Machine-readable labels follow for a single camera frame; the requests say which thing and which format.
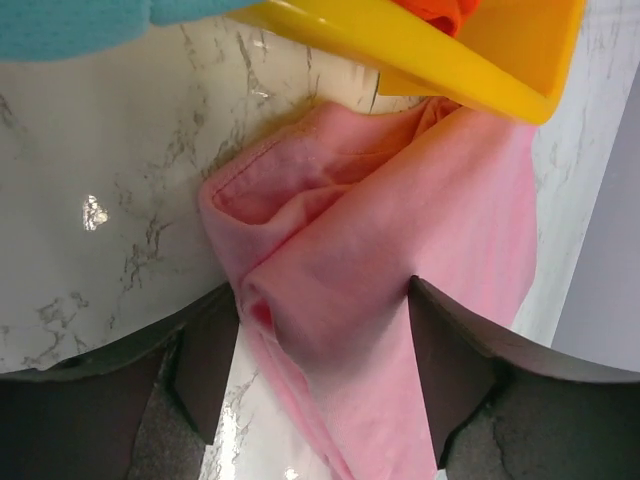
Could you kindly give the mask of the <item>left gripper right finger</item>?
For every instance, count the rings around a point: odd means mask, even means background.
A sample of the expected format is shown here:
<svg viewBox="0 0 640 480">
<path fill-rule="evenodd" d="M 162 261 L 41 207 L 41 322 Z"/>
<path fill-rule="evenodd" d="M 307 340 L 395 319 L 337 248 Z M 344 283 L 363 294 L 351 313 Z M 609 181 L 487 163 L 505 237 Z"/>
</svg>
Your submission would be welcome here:
<svg viewBox="0 0 640 480">
<path fill-rule="evenodd" d="M 560 353 L 409 284 L 436 465 L 450 479 L 635 479 L 639 376 Z"/>
</svg>

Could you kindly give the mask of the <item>teal t shirt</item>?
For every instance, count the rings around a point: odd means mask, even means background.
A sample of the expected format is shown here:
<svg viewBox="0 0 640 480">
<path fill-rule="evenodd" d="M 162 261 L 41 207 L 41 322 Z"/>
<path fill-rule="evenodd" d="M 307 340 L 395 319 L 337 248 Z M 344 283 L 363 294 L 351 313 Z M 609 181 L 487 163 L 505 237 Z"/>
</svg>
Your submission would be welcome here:
<svg viewBox="0 0 640 480">
<path fill-rule="evenodd" d="M 1 59 L 40 62 L 135 40 L 152 26 L 218 16 L 246 0 L 1 0 Z"/>
</svg>

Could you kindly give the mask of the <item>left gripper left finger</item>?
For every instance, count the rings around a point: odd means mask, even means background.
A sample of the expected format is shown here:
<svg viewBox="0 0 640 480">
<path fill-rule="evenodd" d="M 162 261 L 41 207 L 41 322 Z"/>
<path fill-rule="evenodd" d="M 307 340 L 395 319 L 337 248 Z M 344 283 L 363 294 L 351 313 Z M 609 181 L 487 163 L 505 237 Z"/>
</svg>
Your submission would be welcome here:
<svg viewBox="0 0 640 480">
<path fill-rule="evenodd" d="M 2 478 L 126 478 L 154 390 L 187 432 L 213 443 L 238 329 L 224 284 L 105 347 L 2 375 Z"/>
</svg>

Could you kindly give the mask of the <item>yellow plastic bin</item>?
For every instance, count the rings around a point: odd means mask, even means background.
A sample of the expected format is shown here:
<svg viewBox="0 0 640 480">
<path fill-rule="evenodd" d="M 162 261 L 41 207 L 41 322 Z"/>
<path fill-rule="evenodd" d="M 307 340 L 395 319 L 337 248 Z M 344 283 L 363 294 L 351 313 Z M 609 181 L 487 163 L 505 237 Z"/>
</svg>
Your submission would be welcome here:
<svg viewBox="0 0 640 480">
<path fill-rule="evenodd" d="M 387 96 L 445 96 L 541 125 L 566 85 L 585 4 L 483 1 L 449 36 L 392 1 L 264 1 L 230 18 L 380 73 Z"/>
</svg>

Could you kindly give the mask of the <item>pink t shirt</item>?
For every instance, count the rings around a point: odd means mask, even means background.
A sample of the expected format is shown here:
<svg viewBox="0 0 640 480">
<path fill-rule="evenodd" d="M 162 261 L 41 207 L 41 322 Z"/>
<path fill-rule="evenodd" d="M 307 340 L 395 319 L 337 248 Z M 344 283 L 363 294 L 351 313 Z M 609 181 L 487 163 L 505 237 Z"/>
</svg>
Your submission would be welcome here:
<svg viewBox="0 0 640 480">
<path fill-rule="evenodd" d="M 435 475 L 409 280 L 511 325 L 536 267 L 535 132 L 445 98 L 327 102 L 203 184 L 251 353 L 334 478 Z"/>
</svg>

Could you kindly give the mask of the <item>orange t shirt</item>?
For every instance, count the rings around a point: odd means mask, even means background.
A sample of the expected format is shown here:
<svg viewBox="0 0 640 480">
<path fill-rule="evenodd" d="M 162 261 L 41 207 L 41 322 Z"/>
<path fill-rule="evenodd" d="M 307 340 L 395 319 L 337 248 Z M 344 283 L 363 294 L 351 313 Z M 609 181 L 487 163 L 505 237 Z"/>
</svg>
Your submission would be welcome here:
<svg viewBox="0 0 640 480">
<path fill-rule="evenodd" d="M 394 3 L 439 31 L 455 37 L 480 0 L 394 0 Z"/>
</svg>

